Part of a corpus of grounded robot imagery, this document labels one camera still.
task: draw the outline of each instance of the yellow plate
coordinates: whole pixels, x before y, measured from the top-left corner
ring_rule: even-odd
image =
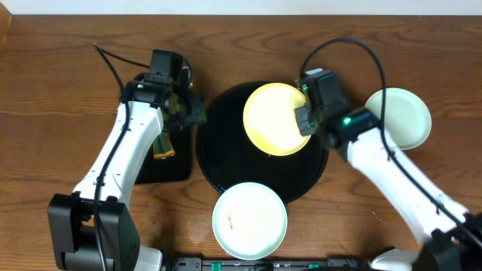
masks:
[[[249,139],[267,154],[285,156],[299,151],[310,136],[301,136],[294,110],[305,102],[305,96],[287,84],[259,87],[244,106],[243,123]]]

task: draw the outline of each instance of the wooden table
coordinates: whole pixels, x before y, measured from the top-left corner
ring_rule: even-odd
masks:
[[[184,54],[194,89],[209,103],[249,81],[292,83],[316,45],[343,36],[369,43],[389,85],[426,102],[432,133],[408,156],[453,198],[482,211],[481,17],[15,16],[0,71],[0,269],[56,269],[47,204],[84,177],[117,108],[117,84],[92,42],[147,64],[153,48]],[[113,63],[124,81],[141,71]],[[309,65],[318,66],[340,74],[354,105],[380,89],[374,64],[356,47],[329,47]],[[218,197],[195,161],[188,181],[136,186],[130,210],[146,245],[174,256],[228,257],[212,233]],[[336,153],[287,209],[288,232],[273,257],[417,249],[393,207]]]

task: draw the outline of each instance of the black round tray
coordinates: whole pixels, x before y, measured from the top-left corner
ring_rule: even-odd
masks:
[[[267,82],[243,84],[220,95],[199,126],[196,153],[206,179],[220,193],[247,181],[273,189],[284,203],[303,196],[319,180],[328,152],[312,136],[297,153],[270,156],[254,146],[246,135],[243,110],[251,93]]]

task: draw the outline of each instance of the white wall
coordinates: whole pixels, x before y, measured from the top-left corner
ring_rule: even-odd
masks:
[[[0,0],[0,2],[12,14],[482,14],[482,0]]]

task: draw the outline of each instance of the green light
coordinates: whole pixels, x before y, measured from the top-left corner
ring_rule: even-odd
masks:
[[[350,121],[352,121],[352,119],[351,119],[350,117],[345,117],[345,118],[343,119],[343,124],[348,125],[348,123],[349,123]]]

